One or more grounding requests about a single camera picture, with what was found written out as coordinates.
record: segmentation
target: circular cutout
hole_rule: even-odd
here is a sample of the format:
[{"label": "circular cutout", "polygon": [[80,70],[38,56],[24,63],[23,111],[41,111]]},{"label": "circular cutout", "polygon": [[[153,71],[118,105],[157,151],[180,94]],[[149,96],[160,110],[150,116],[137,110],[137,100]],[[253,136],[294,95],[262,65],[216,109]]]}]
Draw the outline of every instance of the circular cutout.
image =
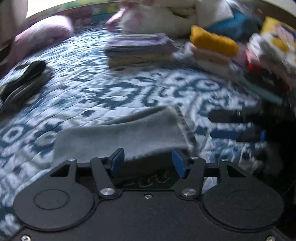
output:
[{"label": "circular cutout", "polygon": [[69,195],[61,190],[46,190],[37,194],[34,198],[36,206],[45,210],[58,209],[67,204]]},{"label": "circular cutout", "polygon": [[42,231],[60,231],[78,224],[91,211],[92,193],[64,177],[40,179],[21,191],[14,211],[28,226]]},{"label": "circular cutout", "polygon": [[203,196],[208,213],[218,222],[235,229],[261,229],[282,215],[281,196],[253,178],[229,178]]}]

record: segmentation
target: bed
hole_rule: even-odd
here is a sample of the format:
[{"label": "bed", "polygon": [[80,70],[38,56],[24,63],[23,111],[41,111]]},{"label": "bed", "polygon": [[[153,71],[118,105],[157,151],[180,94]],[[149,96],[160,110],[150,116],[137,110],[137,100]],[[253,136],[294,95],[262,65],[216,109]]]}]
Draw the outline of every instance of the bed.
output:
[{"label": "bed", "polygon": [[[15,195],[50,170],[57,133],[76,126],[95,126],[158,105],[179,104],[193,130],[199,156],[217,163],[222,158],[239,163],[255,145],[226,139],[213,140],[217,127],[207,118],[214,108],[236,109],[255,105],[256,99],[234,84],[181,63],[139,64],[108,68],[103,53],[108,33],[100,25],[79,29],[63,43],[36,53],[22,63],[45,60],[54,77],[25,107],[0,126],[0,235],[19,228],[13,215]],[[20,76],[12,70],[1,83]],[[243,130],[243,124],[219,128]],[[204,191],[215,184],[208,178]]]}]

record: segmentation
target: stack of folded socks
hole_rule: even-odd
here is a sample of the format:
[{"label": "stack of folded socks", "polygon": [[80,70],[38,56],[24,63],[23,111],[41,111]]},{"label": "stack of folded socks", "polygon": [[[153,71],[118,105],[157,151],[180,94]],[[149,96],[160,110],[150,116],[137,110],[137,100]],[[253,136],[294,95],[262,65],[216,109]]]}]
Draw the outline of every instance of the stack of folded socks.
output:
[{"label": "stack of folded socks", "polygon": [[198,26],[191,27],[190,41],[186,44],[185,54],[191,53],[198,67],[219,77],[232,79],[231,58],[239,53],[235,41]]},{"label": "stack of folded socks", "polygon": [[112,38],[105,48],[110,67],[170,60],[177,50],[165,34],[133,34]]},{"label": "stack of folded socks", "polygon": [[296,32],[292,27],[267,17],[261,33],[253,34],[247,44],[249,69],[268,69],[290,89],[296,87]]}]

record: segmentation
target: teal cloth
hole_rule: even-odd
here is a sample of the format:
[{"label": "teal cloth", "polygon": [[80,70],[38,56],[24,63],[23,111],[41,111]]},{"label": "teal cloth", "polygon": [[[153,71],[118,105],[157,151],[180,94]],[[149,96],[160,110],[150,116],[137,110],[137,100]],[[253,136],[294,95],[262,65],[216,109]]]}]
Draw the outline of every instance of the teal cloth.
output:
[{"label": "teal cloth", "polygon": [[248,41],[253,33],[260,32],[261,25],[258,20],[243,15],[240,12],[234,12],[233,15],[234,18],[218,22],[205,30],[226,36],[234,41]]},{"label": "teal cloth", "polygon": [[280,98],[277,95],[271,93],[270,91],[262,89],[258,85],[252,84],[242,74],[238,75],[237,80],[244,87],[246,87],[247,90],[251,90],[255,94],[259,95],[262,99],[267,100],[267,101],[269,101],[271,103],[274,103],[274,104],[278,104],[278,105],[283,105],[284,104],[284,101],[283,101],[282,98]]}]

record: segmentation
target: bolt head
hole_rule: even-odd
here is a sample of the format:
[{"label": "bolt head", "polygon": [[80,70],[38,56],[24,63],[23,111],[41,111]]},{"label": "bolt head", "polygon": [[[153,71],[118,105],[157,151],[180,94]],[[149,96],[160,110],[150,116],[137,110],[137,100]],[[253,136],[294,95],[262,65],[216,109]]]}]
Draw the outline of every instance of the bolt head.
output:
[{"label": "bolt head", "polygon": [[115,194],[115,190],[113,188],[103,188],[100,193],[103,196],[112,196],[113,194]]},{"label": "bolt head", "polygon": [[195,196],[197,191],[193,188],[186,188],[182,191],[182,194],[186,197]]},{"label": "bolt head", "polygon": [[144,198],[146,198],[146,199],[151,199],[151,198],[153,198],[153,195],[152,195],[152,194],[146,194],[146,195],[144,196]]},{"label": "bolt head", "polygon": [[21,238],[20,238],[21,241],[31,241],[31,238],[28,236],[28,235],[23,235]]},{"label": "bolt head", "polygon": [[266,238],[266,241],[276,241],[276,238],[274,236],[269,236]]}]

